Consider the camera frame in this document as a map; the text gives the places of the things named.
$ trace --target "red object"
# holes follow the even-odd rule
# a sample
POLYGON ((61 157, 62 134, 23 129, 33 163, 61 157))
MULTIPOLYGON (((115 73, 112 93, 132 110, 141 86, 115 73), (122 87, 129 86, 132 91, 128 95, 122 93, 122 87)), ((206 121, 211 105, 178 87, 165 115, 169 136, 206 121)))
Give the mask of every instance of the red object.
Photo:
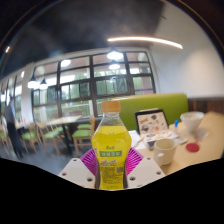
POLYGON ((200 149, 200 147, 196 143, 189 143, 186 145, 186 149, 190 152, 197 152, 200 149))

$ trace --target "dining table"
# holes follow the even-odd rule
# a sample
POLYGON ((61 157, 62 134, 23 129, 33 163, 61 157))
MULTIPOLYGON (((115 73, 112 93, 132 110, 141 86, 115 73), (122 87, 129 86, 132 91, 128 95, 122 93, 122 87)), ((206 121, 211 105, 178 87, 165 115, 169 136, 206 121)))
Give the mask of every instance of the dining table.
POLYGON ((68 135, 67 135, 67 132, 66 132, 65 125, 74 123, 78 119, 80 119, 81 117, 82 117, 82 115, 67 116, 67 117, 55 118, 55 119, 53 119, 51 121, 45 122, 46 126, 53 126, 53 125, 61 125, 62 126, 63 132, 64 132, 64 136, 65 136, 65 144, 66 144, 66 146, 67 146, 67 148, 68 148, 68 150, 69 150, 71 155, 76 155, 76 154, 75 154, 75 151, 72 150, 72 148, 69 145, 70 142, 69 142, 69 139, 68 139, 68 135))
MULTIPOLYGON (((174 131, 174 124, 169 125, 169 129, 174 131)), ((224 150, 224 114, 216 112, 207 112, 198 126, 197 130, 188 133, 183 122, 179 122, 177 126, 177 134, 187 139, 184 144, 178 144, 173 161, 170 164, 162 165, 161 169, 165 175, 172 174, 186 167, 220 159, 224 150), (198 139, 197 133, 203 133, 198 139), (189 143, 197 143, 199 150, 190 152, 186 149, 189 143)), ((138 151, 145 157, 154 155, 153 147, 149 147, 144 142, 138 151)))

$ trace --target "window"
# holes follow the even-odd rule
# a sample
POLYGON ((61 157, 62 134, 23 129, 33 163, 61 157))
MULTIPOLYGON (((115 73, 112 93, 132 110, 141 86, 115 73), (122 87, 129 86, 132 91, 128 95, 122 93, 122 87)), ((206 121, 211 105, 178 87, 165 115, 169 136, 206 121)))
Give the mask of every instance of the window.
POLYGON ((6 88, 7 88, 7 82, 3 83, 2 85, 2 94, 1 94, 1 113, 2 114, 4 114, 5 112, 6 88))
POLYGON ((135 77, 133 78, 135 95, 152 94, 152 80, 151 77, 135 77))
POLYGON ((92 100, 69 102, 61 105, 62 115, 71 116, 82 114, 82 117, 90 117, 93 114, 92 100))
MULTIPOLYGON (((117 62, 124 62, 124 56, 123 58, 116 60, 117 62)), ((111 63, 111 59, 107 58, 107 54, 100 54, 93 56, 93 64, 104 64, 104 63, 111 63)))
POLYGON ((35 69, 35 77, 43 76, 49 73, 56 73, 58 67, 58 63, 51 63, 46 65, 40 65, 35 69))
POLYGON ((134 63, 134 64, 129 64, 130 67, 130 73, 132 75, 134 74, 150 74, 151 69, 148 63, 134 63))
POLYGON ((61 99, 71 100, 90 96, 89 82, 63 85, 61 87, 61 99))
POLYGON ((56 103, 56 87, 48 87, 46 90, 34 90, 33 91, 33 104, 43 105, 48 103, 56 103))
POLYGON ((39 84, 45 79, 48 88, 35 88, 32 92, 33 116, 36 121, 48 121, 58 117, 57 106, 57 70, 58 62, 45 64, 35 68, 35 77, 39 84))
POLYGON ((109 65, 94 67, 94 77, 126 75, 127 74, 124 64, 120 64, 119 69, 113 69, 113 70, 109 69, 109 65))
POLYGON ((89 66, 89 57, 65 59, 61 62, 61 71, 85 66, 89 66))
POLYGON ((39 82, 45 80, 47 90, 33 91, 36 119, 82 114, 101 116, 101 102, 115 97, 155 93, 151 65, 146 52, 122 52, 118 67, 110 69, 107 54, 66 58, 35 69, 39 82))
POLYGON ((22 94, 22 81, 25 76, 25 73, 23 73, 23 76, 21 74, 18 74, 16 76, 16 87, 15 87, 15 114, 16 119, 22 120, 22 112, 21 112, 21 94, 22 94))
POLYGON ((45 122, 58 117, 57 105, 35 107, 33 110, 35 121, 45 122))
POLYGON ((90 74, 89 74, 88 68, 65 71, 65 72, 61 72, 60 84, 82 80, 82 79, 89 79, 89 78, 90 78, 90 74))
POLYGON ((127 81, 125 78, 111 78, 109 80, 96 81, 97 95, 116 95, 127 93, 127 81))
POLYGON ((14 97, 14 82, 15 78, 10 78, 8 81, 8 88, 7 88, 7 102, 6 104, 9 104, 10 96, 14 97))

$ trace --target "green booth seat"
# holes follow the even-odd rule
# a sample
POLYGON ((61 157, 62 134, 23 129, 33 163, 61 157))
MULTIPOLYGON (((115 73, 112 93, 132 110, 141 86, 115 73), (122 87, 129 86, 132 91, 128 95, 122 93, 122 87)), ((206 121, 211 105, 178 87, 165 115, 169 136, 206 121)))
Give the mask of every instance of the green booth seat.
POLYGON ((128 131, 136 130, 135 113, 151 108, 163 109, 168 125, 180 120, 182 113, 188 112, 188 99, 184 93, 151 94, 131 96, 120 100, 120 118, 128 131))
POLYGON ((46 134, 44 134, 44 138, 46 138, 46 139, 56 138, 58 135, 59 135, 59 131, 54 130, 54 131, 50 131, 50 132, 47 132, 46 134))
POLYGON ((80 125, 78 125, 78 127, 77 127, 79 130, 81 130, 81 129, 91 129, 91 124, 80 124, 80 125))
POLYGON ((27 132, 21 135, 23 140, 30 140, 36 137, 36 133, 34 131, 27 132))
POLYGON ((63 127, 57 127, 54 130, 61 132, 61 131, 63 131, 63 127))

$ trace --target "wooden table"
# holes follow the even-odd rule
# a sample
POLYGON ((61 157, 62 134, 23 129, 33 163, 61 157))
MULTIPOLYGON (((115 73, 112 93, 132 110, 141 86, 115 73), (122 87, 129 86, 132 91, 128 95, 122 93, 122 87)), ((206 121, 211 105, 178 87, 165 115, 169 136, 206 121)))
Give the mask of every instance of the wooden table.
POLYGON ((68 136, 66 133, 66 129, 65 129, 65 124, 70 124, 70 123, 74 123, 75 121, 77 121, 79 118, 81 118, 82 115, 77 115, 77 116, 68 116, 68 117, 60 117, 60 118, 56 118, 54 120, 45 122, 45 124, 47 126, 52 126, 52 125, 62 125, 63 128, 63 132, 64 132, 64 136, 65 136, 65 143, 67 145, 67 148, 69 150, 69 152, 74 155, 74 151, 71 150, 70 146, 69 146, 69 140, 68 140, 68 136))
MULTIPOLYGON (((173 130, 173 128, 174 125, 170 125, 169 129, 173 130)), ((198 142, 200 146, 198 152, 189 152, 186 149, 186 144, 195 142, 194 135, 187 133, 186 127, 182 122, 178 124, 177 133, 187 137, 188 141, 177 146, 172 163, 161 166, 166 175, 190 165, 220 159, 224 149, 224 115, 215 112, 206 113, 198 129, 207 131, 208 135, 203 141, 198 142)), ((145 148, 138 151, 144 156, 153 157, 153 150, 150 151, 145 148)))

